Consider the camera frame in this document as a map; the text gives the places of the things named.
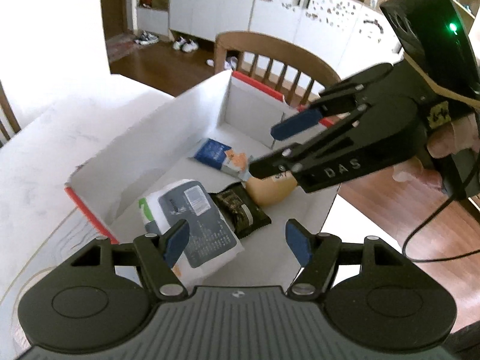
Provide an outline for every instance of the cardboard box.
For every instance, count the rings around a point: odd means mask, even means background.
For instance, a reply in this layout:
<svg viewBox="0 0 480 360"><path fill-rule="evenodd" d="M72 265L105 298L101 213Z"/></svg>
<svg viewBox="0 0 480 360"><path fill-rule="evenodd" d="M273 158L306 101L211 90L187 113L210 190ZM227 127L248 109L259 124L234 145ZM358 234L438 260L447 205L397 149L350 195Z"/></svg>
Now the cardboard box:
<svg viewBox="0 0 480 360"><path fill-rule="evenodd" d="M297 112L258 88L232 77L231 70L197 85L117 137L71 176L67 193L90 221L113 242L131 242L144 234L138 198L180 179L196 179L217 192L237 180L187 158L203 138L223 142L258 157L285 146L270 127ZM325 129L318 126L297 142ZM208 277L217 286L280 285L285 289L299 264L285 241L285 223L315 223L321 230L337 187L306 194L296 188L281 203L265 208L272 224L241 240L245 250Z"/></svg>

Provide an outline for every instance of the rug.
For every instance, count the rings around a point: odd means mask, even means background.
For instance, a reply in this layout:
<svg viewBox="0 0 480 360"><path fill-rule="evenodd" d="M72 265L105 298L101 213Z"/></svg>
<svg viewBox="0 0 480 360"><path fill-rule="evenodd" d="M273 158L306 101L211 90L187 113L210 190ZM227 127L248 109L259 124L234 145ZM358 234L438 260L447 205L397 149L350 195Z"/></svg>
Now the rug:
<svg viewBox="0 0 480 360"><path fill-rule="evenodd" d="M131 52L145 47L135 43L134 39L134 34L125 33L108 39L106 42L106 54L109 57L109 63L118 61Z"/></svg>

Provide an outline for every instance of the finger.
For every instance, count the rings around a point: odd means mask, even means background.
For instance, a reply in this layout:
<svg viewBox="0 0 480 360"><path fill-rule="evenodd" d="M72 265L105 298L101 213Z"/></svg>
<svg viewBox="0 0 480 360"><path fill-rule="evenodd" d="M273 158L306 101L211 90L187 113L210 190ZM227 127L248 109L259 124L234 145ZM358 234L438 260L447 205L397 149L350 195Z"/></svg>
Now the finger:
<svg viewBox="0 0 480 360"><path fill-rule="evenodd" d="M480 148L474 114L441 126L433 132L427 143L427 149L433 158L442 158L470 147Z"/></svg>
<svg viewBox="0 0 480 360"><path fill-rule="evenodd" d="M405 162L398 163L393 166L393 180L403 183L418 178L423 171L422 162L413 157Z"/></svg>
<svg viewBox="0 0 480 360"><path fill-rule="evenodd" d="M434 169L423 169L422 173L417 178L417 180L430 188L433 188L439 191L442 189L442 185L443 185L442 176L438 171Z"/></svg>
<svg viewBox="0 0 480 360"><path fill-rule="evenodd" d="M405 162L393 166L393 179L399 182L418 180L428 187L440 190L442 176L436 170L424 169L422 162L413 157Z"/></svg>

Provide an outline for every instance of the shoe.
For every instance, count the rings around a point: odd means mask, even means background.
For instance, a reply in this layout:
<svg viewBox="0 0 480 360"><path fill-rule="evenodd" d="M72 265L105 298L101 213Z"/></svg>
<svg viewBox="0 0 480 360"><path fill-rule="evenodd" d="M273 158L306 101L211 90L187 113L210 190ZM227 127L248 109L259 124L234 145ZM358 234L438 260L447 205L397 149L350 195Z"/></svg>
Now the shoe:
<svg viewBox="0 0 480 360"><path fill-rule="evenodd" d="M213 65L214 65L213 59L207 59L206 64L208 66L213 67ZM229 62L225 61L224 64L223 64L223 68L224 68L224 70L228 70L228 69L232 69L232 66L231 66L231 64L229 64Z"/></svg>
<svg viewBox="0 0 480 360"><path fill-rule="evenodd" d="M227 58L225 62L227 62L230 65L229 69L232 69L234 71L237 70L237 64L239 62L237 57L231 56L230 58Z"/></svg>
<svg viewBox="0 0 480 360"><path fill-rule="evenodd" d="M184 44L186 44L187 40L182 36L178 38L177 41L173 43L174 50L180 50Z"/></svg>
<svg viewBox="0 0 480 360"><path fill-rule="evenodd" d="M198 50L198 43L194 40L189 40L181 49L184 53L191 53L192 51Z"/></svg>
<svg viewBox="0 0 480 360"><path fill-rule="evenodd" d="M146 44L154 44L158 42L158 36L155 36L147 31L143 31L142 34L135 39L136 44L145 46Z"/></svg>

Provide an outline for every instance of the doorway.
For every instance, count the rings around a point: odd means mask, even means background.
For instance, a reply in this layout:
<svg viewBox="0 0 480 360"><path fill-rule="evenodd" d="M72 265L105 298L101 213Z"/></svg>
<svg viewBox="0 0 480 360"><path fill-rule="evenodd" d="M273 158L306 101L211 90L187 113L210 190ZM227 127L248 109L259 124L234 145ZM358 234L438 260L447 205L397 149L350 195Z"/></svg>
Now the doorway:
<svg viewBox="0 0 480 360"><path fill-rule="evenodd" d="M105 40L124 33L126 25L125 0L101 0Z"/></svg>

